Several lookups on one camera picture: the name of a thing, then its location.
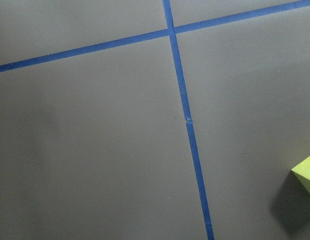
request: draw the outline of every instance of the green sponge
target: green sponge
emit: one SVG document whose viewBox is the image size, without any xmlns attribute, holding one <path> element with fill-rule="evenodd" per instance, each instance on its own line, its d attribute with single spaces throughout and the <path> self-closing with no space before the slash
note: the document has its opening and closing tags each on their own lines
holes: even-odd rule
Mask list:
<svg viewBox="0 0 310 240">
<path fill-rule="evenodd" d="M 292 172 L 310 194 L 310 156 L 294 167 Z"/>
</svg>

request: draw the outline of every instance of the gray surface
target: gray surface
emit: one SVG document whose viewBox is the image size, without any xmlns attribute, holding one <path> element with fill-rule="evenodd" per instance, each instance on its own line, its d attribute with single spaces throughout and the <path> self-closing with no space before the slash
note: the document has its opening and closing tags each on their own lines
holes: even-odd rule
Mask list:
<svg viewBox="0 0 310 240">
<path fill-rule="evenodd" d="M 294 1 L 296 0 L 170 0 L 170 4 L 174 25 L 180 26 Z"/>
<path fill-rule="evenodd" d="M 310 239 L 310 7 L 178 44 L 216 240 Z"/>
<path fill-rule="evenodd" d="M 169 38 L 0 73 L 0 239 L 207 239 Z"/>
<path fill-rule="evenodd" d="M 165 28 L 161 0 L 0 0 L 0 65 Z"/>
</svg>

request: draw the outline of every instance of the gray wall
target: gray wall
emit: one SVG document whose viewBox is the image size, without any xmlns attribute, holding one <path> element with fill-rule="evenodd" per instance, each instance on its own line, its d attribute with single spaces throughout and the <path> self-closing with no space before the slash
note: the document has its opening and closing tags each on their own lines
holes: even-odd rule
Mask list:
<svg viewBox="0 0 310 240">
<path fill-rule="evenodd" d="M 165 28 L 161 0 L 0 0 L 0 65 Z M 215 239 L 310 239 L 310 6 L 177 38 Z M 169 37 L 0 73 L 1 239 L 207 239 Z"/>
</svg>

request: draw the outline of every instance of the blue tape line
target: blue tape line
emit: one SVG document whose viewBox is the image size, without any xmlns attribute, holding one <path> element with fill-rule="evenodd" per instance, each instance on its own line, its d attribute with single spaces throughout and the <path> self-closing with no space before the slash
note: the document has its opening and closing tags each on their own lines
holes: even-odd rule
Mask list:
<svg viewBox="0 0 310 240">
<path fill-rule="evenodd" d="M 298 8 L 307 7 L 307 6 L 310 6 L 310 0 L 295 1 L 295 2 L 290 2 L 290 3 L 281 4 L 277 6 L 270 6 L 270 7 L 266 7 L 262 9 L 247 11 L 247 12 L 238 13 L 238 14 L 229 15 L 229 16 L 223 16 L 223 17 L 214 18 L 214 19 L 205 20 L 205 21 L 199 21 L 199 22 L 195 22 L 195 23 L 191 23 L 187 25 L 182 25 L 182 26 L 177 26 L 175 27 L 175 32 L 177 34 L 180 34 L 180 33 L 193 31 L 197 29 L 208 28 L 208 27 L 212 27 L 216 25 L 260 17 L 263 15 L 274 14 L 278 12 L 298 9 Z"/>
<path fill-rule="evenodd" d="M 8 71 L 8 70 L 13 70 L 13 69 L 18 69 L 26 66 L 31 66 L 35 64 L 41 64 L 41 63 L 46 63 L 58 59 L 64 59 L 64 58 L 69 58 L 81 54 L 87 54 L 87 53 L 92 53 L 100 50 L 105 50 L 105 49 L 110 49 L 110 48 L 115 48 L 127 44 L 133 44 L 137 42 L 142 42 L 150 39 L 156 39 L 156 38 L 161 38 L 164 36 L 168 36 L 168 30 L 159 30 L 159 31 L 153 31 L 141 35 L 136 35 L 136 36 L 131 36 L 131 37 L 126 37 L 118 40 L 113 40 L 113 41 L 108 41 L 108 42 L 103 42 L 95 45 L 90 45 L 90 46 L 84 46 L 72 50 L 67 50 L 67 51 L 62 51 L 58 53 L 53 53 L 45 56 L 39 56 L 27 60 L 22 60 L 22 61 L 17 61 L 13 63 L 8 63 L 5 65 L 0 65 L 0 72 Z"/>
<path fill-rule="evenodd" d="M 181 96 L 181 103 L 183 106 L 185 119 L 187 121 L 190 121 L 191 114 L 190 114 L 190 109 L 189 109 L 189 102 L 188 102 L 188 97 L 187 97 L 187 90 L 186 90 L 183 68 L 181 65 L 177 37 L 174 32 L 173 16 L 171 13 L 169 1 L 163 0 L 163 3 L 164 3 L 164 10 L 165 10 L 166 21 L 167 21 L 167 26 L 168 26 L 170 44 L 171 44 L 174 63 L 175 63 L 175 70 L 177 74 L 177 81 L 178 81 L 178 86 L 179 86 L 179 91 L 180 91 L 180 96 Z"/>
<path fill-rule="evenodd" d="M 212 224 L 211 224 L 211 219 L 210 219 L 210 214 L 209 214 L 209 207 L 208 207 L 208 201 L 207 201 L 207 196 L 206 196 L 205 184 L 204 184 L 203 174 L 202 174 L 201 166 L 200 166 L 200 160 L 199 160 L 199 154 L 198 154 L 198 148 L 197 148 L 197 143 L 196 143 L 196 138 L 195 138 L 193 122 L 192 122 L 191 114 L 190 114 L 184 73 L 183 73 L 181 59 L 180 59 L 177 37 L 174 31 L 174 23 L 173 23 L 173 16 L 172 16 L 171 8 L 170 8 L 170 2 L 169 0 L 163 0 L 163 4 L 164 4 L 167 27 L 168 27 L 168 32 L 169 32 L 170 44 L 171 44 L 174 63 L 175 63 L 175 70 L 177 74 L 181 102 L 183 106 L 184 116 L 186 119 L 186 127 L 187 127 L 187 132 L 188 132 L 189 144 L 190 144 L 191 154 L 193 157 L 193 163 L 195 167 L 196 179 L 197 179 L 197 184 L 198 184 L 198 189 L 199 189 L 201 207 L 202 207 L 202 211 L 204 215 L 207 237 L 209 240 L 214 240 L 214 234 L 213 234 L 213 229 L 212 229 Z"/>
<path fill-rule="evenodd" d="M 191 154 L 192 154 L 193 161 L 194 161 L 196 179 L 197 179 L 197 184 L 199 188 L 199 195 L 200 195 L 201 207 L 202 207 L 203 214 L 204 214 L 204 221 L 205 221 L 207 236 L 209 240 L 214 240 L 214 234 L 213 234 L 213 229 L 212 229 L 212 224 L 211 224 L 211 219 L 210 219 L 210 214 L 209 214 L 208 201 L 207 201 L 207 196 L 206 196 L 203 174 L 201 171 L 201 165 L 200 165 L 200 159 L 199 159 L 199 154 L 198 154 L 198 148 L 197 148 L 197 143 L 196 143 L 193 122 L 188 121 L 186 123 L 186 127 L 187 127 L 187 132 L 188 132 Z"/>
</svg>

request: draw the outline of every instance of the gray panel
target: gray panel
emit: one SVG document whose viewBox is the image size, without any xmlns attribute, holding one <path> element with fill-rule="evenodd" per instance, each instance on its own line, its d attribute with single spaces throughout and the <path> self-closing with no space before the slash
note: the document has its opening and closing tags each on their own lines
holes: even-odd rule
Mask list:
<svg viewBox="0 0 310 240">
<path fill-rule="evenodd" d="M 294 1 L 295 0 L 170 0 L 170 3 L 174 16 L 174 25 L 180 26 Z"/>
<path fill-rule="evenodd" d="M 0 0 L 0 65 L 165 28 L 161 0 Z"/>
<path fill-rule="evenodd" d="M 178 44 L 216 240 L 310 239 L 310 7 Z"/>
<path fill-rule="evenodd" d="M 169 38 L 0 73 L 0 239 L 207 239 Z"/>
</svg>

